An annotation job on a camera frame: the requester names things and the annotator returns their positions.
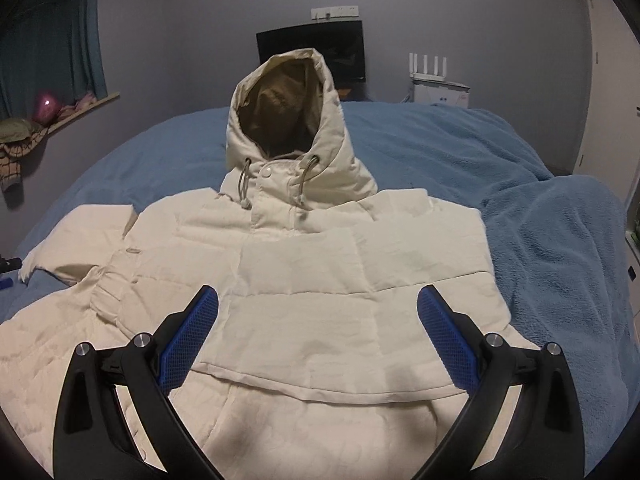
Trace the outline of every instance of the plaid cloth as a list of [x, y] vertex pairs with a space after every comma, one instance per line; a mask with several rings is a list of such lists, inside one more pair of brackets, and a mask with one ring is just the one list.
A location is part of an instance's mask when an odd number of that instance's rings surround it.
[[31, 133], [24, 140], [0, 144], [0, 190], [5, 192], [11, 186], [20, 184], [20, 159], [28, 155], [47, 136], [48, 128]]

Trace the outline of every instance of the hooded jacket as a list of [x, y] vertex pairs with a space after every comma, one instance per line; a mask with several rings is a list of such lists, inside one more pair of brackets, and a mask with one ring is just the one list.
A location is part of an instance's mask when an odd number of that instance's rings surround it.
[[153, 332], [207, 283], [218, 318], [170, 399], [226, 478], [410, 478], [466, 400], [418, 320], [418, 291], [433, 284], [483, 332], [534, 348], [509, 324], [479, 212], [423, 189], [377, 192], [312, 49], [274, 56], [240, 82], [226, 158], [220, 192], [180, 193], [140, 216], [80, 206], [31, 251], [23, 279], [43, 268], [75, 285], [0, 325], [9, 420], [51, 470], [74, 346]]

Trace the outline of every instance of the television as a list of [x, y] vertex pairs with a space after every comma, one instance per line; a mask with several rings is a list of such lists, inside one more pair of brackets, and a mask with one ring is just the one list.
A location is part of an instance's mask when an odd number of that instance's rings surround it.
[[324, 56], [337, 85], [364, 83], [364, 36], [361, 20], [309, 23], [259, 32], [260, 63], [274, 54], [313, 47]]

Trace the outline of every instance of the blue gripper pad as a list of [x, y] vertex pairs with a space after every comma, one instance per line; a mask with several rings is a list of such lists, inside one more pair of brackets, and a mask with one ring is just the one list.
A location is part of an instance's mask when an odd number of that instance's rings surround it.
[[190, 312], [160, 355], [158, 385], [165, 395], [182, 386], [218, 317], [216, 291], [207, 287], [199, 296], [194, 298], [196, 303], [188, 307]]
[[450, 307], [434, 287], [425, 286], [418, 294], [418, 317], [451, 380], [457, 388], [474, 393], [480, 384], [478, 359], [450, 316]]

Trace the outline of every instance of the drawstring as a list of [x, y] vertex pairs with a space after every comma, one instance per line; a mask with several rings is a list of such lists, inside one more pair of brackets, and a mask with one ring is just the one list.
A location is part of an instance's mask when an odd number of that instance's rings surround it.
[[309, 159], [309, 163], [306, 165], [305, 171], [302, 172], [302, 177], [300, 178], [300, 184], [298, 184], [298, 196], [297, 202], [299, 206], [305, 205], [306, 199], [303, 194], [303, 187], [305, 185], [306, 174], [311, 171], [311, 169], [316, 166], [320, 162], [320, 157], [317, 155], [313, 155], [311, 159]]
[[240, 197], [240, 205], [242, 209], [251, 209], [251, 201], [246, 197], [246, 193], [249, 190], [249, 166], [251, 165], [251, 159], [246, 158], [244, 160], [244, 168], [242, 168], [242, 173], [240, 173], [240, 178], [238, 179], [238, 196]]

